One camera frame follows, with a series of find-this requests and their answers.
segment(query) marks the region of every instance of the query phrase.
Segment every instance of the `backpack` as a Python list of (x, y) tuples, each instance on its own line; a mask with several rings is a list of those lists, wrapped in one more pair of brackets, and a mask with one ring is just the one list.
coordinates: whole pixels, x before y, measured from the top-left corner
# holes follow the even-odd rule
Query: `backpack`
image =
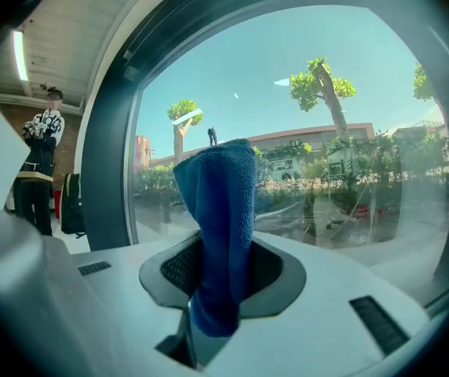
[(60, 198), (60, 230), (77, 238), (85, 235), (79, 174), (66, 174)]

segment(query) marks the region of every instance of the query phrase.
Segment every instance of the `fluorescent light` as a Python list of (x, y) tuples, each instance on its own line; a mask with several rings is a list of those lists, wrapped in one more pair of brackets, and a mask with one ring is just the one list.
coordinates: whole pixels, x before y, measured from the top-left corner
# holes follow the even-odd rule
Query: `fluorescent light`
[(19, 72), (20, 81), (29, 81), (24, 61), (24, 34), (20, 31), (13, 32), (13, 50), (15, 52), (15, 62)]
[(179, 123), (184, 122), (185, 120), (190, 119), (193, 116), (199, 115), (202, 113), (202, 109), (195, 109), (193, 112), (186, 113), (186, 115), (181, 116), (179, 119), (175, 119), (172, 124), (177, 126)]

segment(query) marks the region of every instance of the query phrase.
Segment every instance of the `person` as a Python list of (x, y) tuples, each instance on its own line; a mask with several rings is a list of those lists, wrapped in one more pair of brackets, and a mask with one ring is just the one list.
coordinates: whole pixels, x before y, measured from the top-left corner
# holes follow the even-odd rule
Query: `person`
[[(62, 92), (49, 88), (48, 108), (24, 124), (24, 141), (31, 148), (21, 170), (37, 171), (53, 176), (53, 153), (64, 132), (64, 118), (60, 115)], [(49, 200), (52, 185), (49, 181), (24, 181), (14, 186), (16, 212), (36, 226), (42, 235), (52, 236)]]
[(209, 135), (210, 146), (212, 147), (213, 140), (214, 140), (214, 145), (217, 145), (216, 130), (214, 129), (214, 127), (209, 128), (207, 130), (207, 134)]

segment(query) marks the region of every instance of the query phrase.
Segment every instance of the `blue towel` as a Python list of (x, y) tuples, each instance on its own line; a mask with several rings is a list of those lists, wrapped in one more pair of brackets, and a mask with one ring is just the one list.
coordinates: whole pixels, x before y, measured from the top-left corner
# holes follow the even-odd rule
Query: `blue towel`
[(203, 240), (202, 281), (191, 301), (191, 318), (208, 336), (230, 336), (247, 292), (254, 151), (248, 140), (230, 141), (181, 162), (174, 175)]

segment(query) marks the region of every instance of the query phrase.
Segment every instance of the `vent slot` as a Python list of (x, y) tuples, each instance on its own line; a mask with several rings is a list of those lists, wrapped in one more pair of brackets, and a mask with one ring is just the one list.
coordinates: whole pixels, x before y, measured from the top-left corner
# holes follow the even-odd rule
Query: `vent slot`
[(162, 263), (160, 272), (190, 298), (202, 279), (202, 241), (198, 241)]
[(91, 273), (98, 273), (99, 271), (102, 271), (103, 269), (110, 268), (111, 265), (108, 264), (106, 261), (99, 261), (94, 262), (92, 264), (88, 265), (81, 265), (78, 267), (78, 271), (83, 275), (89, 275)]
[(349, 303), (384, 355), (388, 356), (407, 342), (406, 333), (371, 296), (356, 298)]

